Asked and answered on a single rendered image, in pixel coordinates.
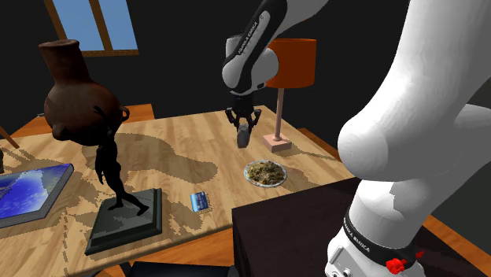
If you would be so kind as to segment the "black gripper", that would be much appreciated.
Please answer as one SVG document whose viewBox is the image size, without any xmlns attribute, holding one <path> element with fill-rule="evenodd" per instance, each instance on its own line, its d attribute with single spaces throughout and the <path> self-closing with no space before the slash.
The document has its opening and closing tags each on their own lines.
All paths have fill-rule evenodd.
<svg viewBox="0 0 491 277">
<path fill-rule="evenodd" d="M 240 128 L 240 118 L 236 116 L 247 116 L 248 132 L 251 134 L 260 119 L 262 110 L 254 109 L 253 94 L 234 95 L 232 106 L 226 108 L 225 113 L 229 122 L 235 126 L 236 131 L 239 131 Z"/>
</svg>

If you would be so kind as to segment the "grey oblong object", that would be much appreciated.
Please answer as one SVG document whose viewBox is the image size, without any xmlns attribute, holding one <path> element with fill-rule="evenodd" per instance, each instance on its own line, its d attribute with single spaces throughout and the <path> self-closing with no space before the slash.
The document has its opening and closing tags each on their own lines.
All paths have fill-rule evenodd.
<svg viewBox="0 0 491 277">
<path fill-rule="evenodd" d="M 248 124 L 240 124 L 237 130 L 237 146 L 238 148 L 246 148 L 249 145 L 250 130 Z"/>
</svg>

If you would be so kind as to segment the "plate of brown food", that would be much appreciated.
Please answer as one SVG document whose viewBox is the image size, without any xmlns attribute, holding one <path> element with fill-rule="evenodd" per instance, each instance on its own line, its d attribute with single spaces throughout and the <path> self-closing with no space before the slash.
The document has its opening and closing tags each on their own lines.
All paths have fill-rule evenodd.
<svg viewBox="0 0 491 277">
<path fill-rule="evenodd" d="M 277 187 L 287 179 L 286 169 L 270 160 L 253 161 L 243 170 L 245 179 L 257 187 Z"/>
</svg>

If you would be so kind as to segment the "wooden table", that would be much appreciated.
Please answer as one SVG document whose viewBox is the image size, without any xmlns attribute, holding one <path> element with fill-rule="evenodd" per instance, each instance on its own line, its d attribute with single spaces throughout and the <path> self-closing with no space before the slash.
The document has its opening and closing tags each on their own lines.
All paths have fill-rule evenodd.
<svg viewBox="0 0 491 277">
<path fill-rule="evenodd" d="M 222 231 L 235 207 L 349 178 L 345 166 L 288 123 L 289 150 L 272 153 L 262 142 L 275 129 L 275 114 L 263 109 L 249 145 L 240 149 L 236 130 L 221 111 L 127 122 L 116 134 L 121 178 L 130 192 L 162 191 L 159 235 L 86 255 L 98 210 L 113 192 L 98 182 L 95 150 L 60 142 L 50 134 L 0 140 L 7 172 L 70 163 L 74 172 L 41 220 L 0 229 L 0 277 L 80 277 L 103 268 Z M 270 160 L 287 171 L 277 187 L 249 183 L 243 170 Z M 204 191 L 211 208 L 193 212 L 190 196 Z"/>
</svg>

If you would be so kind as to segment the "orange shade table lamp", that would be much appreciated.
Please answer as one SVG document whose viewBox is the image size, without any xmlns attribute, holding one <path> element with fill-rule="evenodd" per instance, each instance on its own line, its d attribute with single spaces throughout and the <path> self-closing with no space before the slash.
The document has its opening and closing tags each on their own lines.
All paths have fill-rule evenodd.
<svg viewBox="0 0 491 277">
<path fill-rule="evenodd" d="M 281 132 L 282 107 L 285 89 L 310 87 L 315 82 L 315 39 L 275 39 L 269 48 L 279 59 L 279 70 L 266 86 L 276 88 L 277 105 L 275 133 L 263 136 L 263 144 L 272 152 L 289 150 L 292 142 Z"/>
</svg>

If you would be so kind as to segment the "small blue box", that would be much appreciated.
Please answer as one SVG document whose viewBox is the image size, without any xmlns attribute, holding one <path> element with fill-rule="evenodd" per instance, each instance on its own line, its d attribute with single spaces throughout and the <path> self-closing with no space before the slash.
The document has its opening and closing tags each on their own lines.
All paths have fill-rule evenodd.
<svg viewBox="0 0 491 277">
<path fill-rule="evenodd" d="M 193 212 L 204 212 L 211 208 L 208 195 L 204 191 L 192 194 L 190 201 Z"/>
</svg>

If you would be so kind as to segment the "dark robot stand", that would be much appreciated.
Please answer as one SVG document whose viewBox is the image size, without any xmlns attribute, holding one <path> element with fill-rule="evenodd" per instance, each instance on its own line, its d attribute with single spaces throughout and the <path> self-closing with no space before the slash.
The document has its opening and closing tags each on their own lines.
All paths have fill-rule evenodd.
<svg viewBox="0 0 491 277">
<path fill-rule="evenodd" d="M 326 277 L 329 241 L 340 231 L 358 178 L 234 208 L 234 265 L 240 277 Z M 491 277 L 425 227 L 415 250 L 426 277 Z"/>
</svg>

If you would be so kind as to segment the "black figure statue with brown jar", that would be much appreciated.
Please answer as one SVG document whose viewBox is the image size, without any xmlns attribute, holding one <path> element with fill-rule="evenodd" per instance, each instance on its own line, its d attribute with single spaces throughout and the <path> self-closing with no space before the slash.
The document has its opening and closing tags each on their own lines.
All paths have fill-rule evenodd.
<svg viewBox="0 0 491 277">
<path fill-rule="evenodd" d="M 98 182 L 115 193 L 106 199 L 94 221 L 86 255 L 137 242 L 162 232 L 162 191 L 128 193 L 120 178 L 115 134 L 129 110 L 89 75 L 79 42 L 74 39 L 39 44 L 54 86 L 46 97 L 44 117 L 59 141 L 96 149 L 94 170 Z"/>
</svg>

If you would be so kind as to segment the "wooden frame window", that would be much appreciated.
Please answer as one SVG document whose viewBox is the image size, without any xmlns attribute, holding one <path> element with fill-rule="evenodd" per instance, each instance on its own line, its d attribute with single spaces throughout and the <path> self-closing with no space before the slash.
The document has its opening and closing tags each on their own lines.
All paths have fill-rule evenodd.
<svg viewBox="0 0 491 277">
<path fill-rule="evenodd" d="M 85 57 L 137 56 L 127 0 L 43 0 L 59 39 L 75 39 Z"/>
</svg>

